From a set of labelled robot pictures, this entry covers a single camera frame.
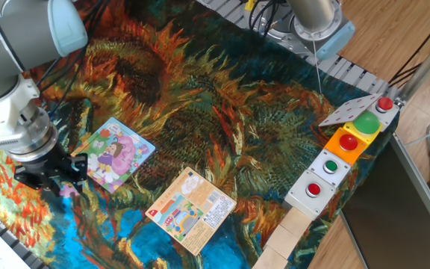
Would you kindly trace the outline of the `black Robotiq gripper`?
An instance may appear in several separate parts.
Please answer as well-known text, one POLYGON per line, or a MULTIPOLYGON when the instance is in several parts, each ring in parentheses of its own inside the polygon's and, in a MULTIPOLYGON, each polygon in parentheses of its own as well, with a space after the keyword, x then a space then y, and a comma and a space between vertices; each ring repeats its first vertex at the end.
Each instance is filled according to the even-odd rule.
POLYGON ((71 183, 77 192, 83 192, 87 180, 87 153, 68 156, 62 145, 57 142, 45 155, 35 161, 16 166, 14 179, 34 190, 52 192, 60 196, 60 187, 54 180, 59 177, 71 183))

